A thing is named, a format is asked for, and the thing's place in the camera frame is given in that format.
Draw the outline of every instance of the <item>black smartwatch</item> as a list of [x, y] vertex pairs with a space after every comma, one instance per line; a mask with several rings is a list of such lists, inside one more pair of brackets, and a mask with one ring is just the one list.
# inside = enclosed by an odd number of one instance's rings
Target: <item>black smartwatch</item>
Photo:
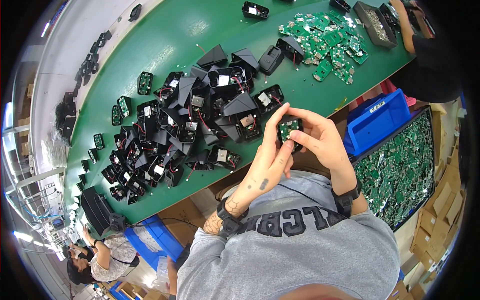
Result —
[[361, 182], [357, 178], [357, 186], [355, 189], [346, 192], [338, 196], [332, 189], [333, 198], [335, 199], [336, 209], [339, 214], [350, 218], [352, 215], [352, 202], [353, 200], [357, 199], [361, 193]]
[[235, 218], [234, 216], [232, 216], [232, 214], [225, 209], [225, 203], [227, 202], [227, 199], [228, 197], [223, 198], [218, 207], [216, 208], [216, 215], [223, 220], [222, 229], [219, 234], [224, 239], [236, 233], [242, 225], [242, 223], [240, 223], [240, 220], [242, 220], [248, 215], [247, 208], [247, 210], [243, 214], [241, 214], [239, 218]]

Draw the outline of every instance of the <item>green workbench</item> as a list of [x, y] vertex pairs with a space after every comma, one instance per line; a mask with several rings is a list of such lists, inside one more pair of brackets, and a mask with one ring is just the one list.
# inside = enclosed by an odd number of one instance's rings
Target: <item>green workbench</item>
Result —
[[[378, 7], [384, 1], [365, 2]], [[295, 14], [327, 12], [332, 9], [328, 1], [298, 0], [285, 3], [280, 0], [257, 0], [256, 3], [270, 9], [267, 20], [244, 18], [241, 12], [243, 1], [240, 0], [164, 0], [138, 22], [97, 75], [79, 113], [67, 160], [64, 193], [67, 207], [72, 203], [72, 197], [80, 194], [75, 186], [79, 182], [78, 175], [83, 173], [80, 161], [88, 159], [87, 150], [95, 147], [93, 135], [96, 133], [103, 134], [105, 148], [98, 151], [99, 161], [96, 164], [89, 162], [85, 188], [95, 186], [97, 192], [107, 197], [113, 210], [126, 216], [131, 223], [152, 216], [229, 174], [224, 168], [195, 171], [188, 182], [184, 176], [180, 184], [171, 189], [162, 182], [152, 189], [153, 195], [147, 193], [139, 198], [139, 202], [127, 205], [126, 201], [117, 202], [110, 196], [111, 185], [100, 172], [110, 164], [108, 157], [111, 151], [116, 150], [113, 135], [120, 132], [120, 127], [111, 125], [110, 112], [117, 98], [121, 95], [132, 97], [134, 112], [137, 105], [154, 99], [153, 94], [141, 96], [136, 93], [137, 77], [142, 71], [154, 74], [152, 89], [156, 90], [169, 72], [190, 73], [190, 67], [204, 54], [196, 44], [206, 51], [221, 44], [228, 57], [232, 52], [248, 48], [259, 59], [269, 45], [275, 45], [277, 39], [284, 37], [278, 32], [278, 26], [293, 21]], [[347, 15], [357, 18], [353, 9]], [[264, 83], [262, 73], [258, 75], [251, 94], [279, 84], [285, 94], [285, 101], [290, 102], [291, 106], [329, 116], [345, 97], [348, 99], [346, 105], [413, 59], [414, 56], [403, 47], [400, 34], [397, 34], [399, 46], [386, 49], [373, 45], [364, 28], [357, 26], [356, 29], [365, 37], [369, 58], [358, 65], [345, 55], [355, 67], [353, 84], [346, 85], [334, 74], [327, 76], [323, 82], [318, 82], [312, 76], [315, 65], [302, 64], [298, 66], [299, 71], [295, 71], [292, 61], [284, 59], [277, 70], [268, 76], [268, 84]], [[123, 120], [123, 124], [131, 125], [134, 121], [136, 116], [133, 113], [133, 116]], [[238, 166], [242, 167], [253, 160], [260, 143], [261, 139], [242, 144], [229, 141], [225, 147], [242, 156], [241, 165]], [[198, 149], [204, 148], [205, 143], [200, 141]], [[187, 166], [184, 165], [183, 168], [186, 174], [190, 173]]]

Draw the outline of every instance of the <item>gray t-shirt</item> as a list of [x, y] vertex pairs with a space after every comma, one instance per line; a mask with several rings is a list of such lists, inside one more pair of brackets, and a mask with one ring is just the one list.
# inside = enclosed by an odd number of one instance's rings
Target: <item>gray t-shirt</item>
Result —
[[389, 296], [400, 255], [388, 225], [370, 210], [350, 219], [338, 214], [324, 176], [291, 177], [280, 183], [317, 203], [278, 185], [252, 202], [228, 241], [199, 228], [178, 272], [178, 299], [278, 299], [313, 283], [361, 299]]

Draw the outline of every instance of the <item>stack of circuit boards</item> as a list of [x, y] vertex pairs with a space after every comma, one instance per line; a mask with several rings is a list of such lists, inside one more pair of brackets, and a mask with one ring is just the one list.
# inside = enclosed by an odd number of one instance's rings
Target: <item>stack of circuit boards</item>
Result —
[[345, 59], [345, 53], [358, 64], [368, 58], [364, 38], [355, 30], [352, 19], [340, 15], [336, 11], [308, 13], [305, 16], [297, 13], [295, 21], [280, 25], [280, 33], [294, 36], [305, 52], [303, 63], [315, 64], [318, 67], [313, 77], [323, 81], [333, 72], [346, 84], [353, 83], [354, 67]]
[[423, 111], [354, 168], [370, 210], [394, 229], [433, 192], [433, 141], [428, 111]]

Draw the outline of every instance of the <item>blue plastic bin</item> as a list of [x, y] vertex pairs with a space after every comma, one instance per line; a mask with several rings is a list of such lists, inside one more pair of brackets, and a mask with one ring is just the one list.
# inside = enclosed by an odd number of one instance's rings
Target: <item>blue plastic bin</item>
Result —
[[367, 100], [351, 111], [343, 145], [347, 153], [357, 156], [410, 120], [401, 89]]
[[132, 228], [127, 228], [125, 230], [125, 236], [128, 241], [133, 245], [137, 250], [140, 256], [145, 259], [145, 261], [156, 270], [158, 266], [158, 259], [160, 256], [170, 256], [173, 261], [177, 261], [177, 258], [180, 256], [180, 253], [183, 251], [182, 245], [175, 239], [175, 237], [170, 233], [170, 231], [163, 225], [163, 222], [160, 221], [157, 215], [154, 215], [143, 222], [142, 225], [152, 223], [145, 226], [148, 232], [152, 235], [155, 241], [163, 251], [152, 252], [147, 246], [139, 239], [135, 234]]

